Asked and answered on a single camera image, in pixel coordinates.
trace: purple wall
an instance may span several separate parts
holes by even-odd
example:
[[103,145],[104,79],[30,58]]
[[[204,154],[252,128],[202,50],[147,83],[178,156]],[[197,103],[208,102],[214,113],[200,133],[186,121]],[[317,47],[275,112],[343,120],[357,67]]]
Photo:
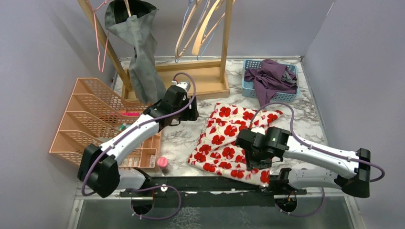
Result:
[[0,3],[1,228],[66,228],[77,168],[49,155],[78,77],[110,81],[77,1]]
[[403,0],[338,0],[304,59],[330,145],[367,148],[386,170],[357,199],[369,229],[405,226],[404,10]]
[[[159,11],[154,20],[153,35],[158,41],[156,56],[173,56],[181,31],[188,0],[148,0]],[[229,56],[295,56],[304,55],[316,36],[334,0],[236,0],[233,8]],[[213,14],[214,24],[224,12]],[[188,40],[200,17],[199,6],[184,38]],[[219,27],[204,55],[220,56],[223,26]],[[120,57],[131,55],[124,42],[112,39]],[[185,55],[191,55],[190,45]]]

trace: gray cloth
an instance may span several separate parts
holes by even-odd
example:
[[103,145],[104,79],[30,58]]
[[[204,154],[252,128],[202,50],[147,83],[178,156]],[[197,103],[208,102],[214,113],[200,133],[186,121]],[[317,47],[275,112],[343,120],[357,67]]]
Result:
[[292,84],[297,83],[296,80],[291,79],[291,76],[287,71],[284,71],[284,74],[281,76],[281,81],[285,81],[285,82],[292,83]]
[[112,1],[106,10],[106,29],[135,48],[129,64],[132,89],[142,103],[155,103],[166,93],[155,69],[157,42],[150,33],[157,9],[140,0],[130,0],[129,8],[131,17],[123,0]]

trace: purple cloth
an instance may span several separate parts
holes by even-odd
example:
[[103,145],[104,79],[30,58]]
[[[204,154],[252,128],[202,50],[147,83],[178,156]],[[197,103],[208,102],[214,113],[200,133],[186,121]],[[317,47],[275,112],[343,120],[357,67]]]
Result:
[[253,81],[253,88],[256,90],[257,98],[261,106],[270,102],[277,92],[296,94],[297,84],[282,81],[284,71],[296,80],[296,75],[289,71],[284,64],[273,60],[263,60],[261,68],[248,69],[245,72],[245,81]]

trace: blue plastic basket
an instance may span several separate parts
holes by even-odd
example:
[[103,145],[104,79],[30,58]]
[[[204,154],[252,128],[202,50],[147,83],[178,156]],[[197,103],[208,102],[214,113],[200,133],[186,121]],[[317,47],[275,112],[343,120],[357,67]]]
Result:
[[[245,72],[247,69],[250,68],[260,68],[262,66],[262,61],[257,60],[244,60],[243,61],[243,76],[242,76],[242,95],[245,97],[257,98],[256,91],[253,89],[253,82],[245,81]],[[298,68],[292,64],[286,64],[288,70],[292,71],[295,75],[298,73]],[[277,95],[272,99],[274,101],[282,101],[282,102],[292,102],[297,95],[299,95],[299,86],[297,88],[296,94],[288,94],[277,92]]]

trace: pink object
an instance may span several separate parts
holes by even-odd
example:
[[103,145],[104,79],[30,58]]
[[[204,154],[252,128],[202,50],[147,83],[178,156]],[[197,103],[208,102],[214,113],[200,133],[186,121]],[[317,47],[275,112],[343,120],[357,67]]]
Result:
[[159,159],[158,159],[158,166],[159,166],[161,169],[167,168],[168,165],[169,165],[169,161],[167,160],[167,158],[165,158],[165,157],[163,157],[163,156],[159,157]]
[[158,166],[162,170],[162,173],[164,175],[167,175],[171,172],[171,166],[169,164],[169,161],[167,160],[167,158],[165,158],[163,156],[159,157]]

